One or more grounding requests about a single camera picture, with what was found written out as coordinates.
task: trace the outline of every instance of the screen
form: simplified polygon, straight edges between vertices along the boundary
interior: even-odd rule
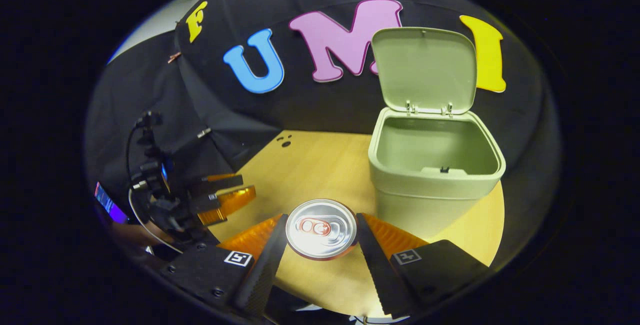
[[[107,195],[105,189],[100,185],[100,182],[95,186],[95,198],[98,199],[98,202],[102,204],[102,207],[107,211],[109,216],[116,222],[120,224],[126,224],[129,218],[125,213],[114,203],[112,198]]]

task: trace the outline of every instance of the letter cutout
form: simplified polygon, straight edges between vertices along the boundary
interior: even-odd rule
[[[187,17],[185,20],[189,26],[189,42],[193,43],[202,31],[202,27],[198,24],[204,20],[204,12],[202,9],[207,7],[207,2],[202,1],[201,4]]]
[[[297,16],[288,27],[299,31],[306,41],[315,65],[314,81],[331,82],[343,77],[343,69],[334,64],[329,51],[352,74],[360,76],[373,34],[380,29],[401,27],[400,10],[402,4],[396,0],[364,0],[356,6],[351,30],[320,11]],[[370,70],[378,74],[375,61]]]
[[[475,17],[461,15],[460,21],[473,33],[477,61],[476,88],[502,93],[507,88],[503,79],[503,54],[498,29]]]
[[[222,60],[231,66],[231,70],[235,77],[240,81],[242,86],[255,94],[268,93],[275,90],[282,84],[284,80],[284,67],[278,53],[270,40],[272,36],[271,29],[261,29],[254,33],[246,41],[250,47],[258,49],[262,60],[267,65],[267,75],[264,77],[256,77],[249,68],[245,57],[242,55],[245,51],[242,45],[234,46],[224,54]]]

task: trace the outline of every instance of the yellow letter f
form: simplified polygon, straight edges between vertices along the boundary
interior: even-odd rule
[[[189,25],[189,42],[192,43],[202,31],[202,27],[198,24],[204,19],[204,12],[202,9],[207,7],[207,2],[203,1],[198,7],[187,17],[186,22]]]

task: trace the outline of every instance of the pull tab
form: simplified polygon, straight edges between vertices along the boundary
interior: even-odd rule
[[[299,222],[297,231],[325,237],[331,232],[331,225],[327,221],[307,217]]]

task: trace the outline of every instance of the orange soft finger pad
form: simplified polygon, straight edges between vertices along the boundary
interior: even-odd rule
[[[375,236],[378,245],[382,248],[387,260],[391,259],[393,254],[429,245],[427,241],[418,236],[382,221],[375,216],[366,213],[362,213],[362,216],[371,229],[373,236]]]
[[[233,252],[249,253],[253,255],[256,261],[258,261],[258,257],[262,254],[263,249],[265,248],[267,241],[269,241],[270,236],[272,236],[272,232],[274,232],[281,216],[282,214],[279,214],[272,218],[268,218],[258,225],[249,227],[249,229],[218,243],[217,246]]]
[[[235,177],[236,174],[209,175],[206,177],[208,182],[217,182],[218,180]]]
[[[224,216],[229,216],[256,198],[256,187],[251,185],[240,190],[222,193],[217,196]]]

